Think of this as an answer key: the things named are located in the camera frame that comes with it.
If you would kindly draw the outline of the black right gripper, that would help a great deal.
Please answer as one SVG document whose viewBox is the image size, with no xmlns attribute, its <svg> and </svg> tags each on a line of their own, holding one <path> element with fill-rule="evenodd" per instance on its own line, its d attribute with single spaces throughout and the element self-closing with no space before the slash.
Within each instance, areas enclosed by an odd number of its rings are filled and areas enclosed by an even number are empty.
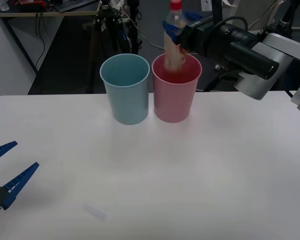
<svg viewBox="0 0 300 240">
<path fill-rule="evenodd" d="M 162 26 L 166 34 L 175 45 L 180 45 L 188 53 L 204 56 L 210 31 L 213 28 L 213 19 L 203 18 L 197 14 L 184 14 L 184 17 L 188 22 L 185 27 L 184 21 L 179 25 L 173 25 L 164 20 Z"/>
</svg>

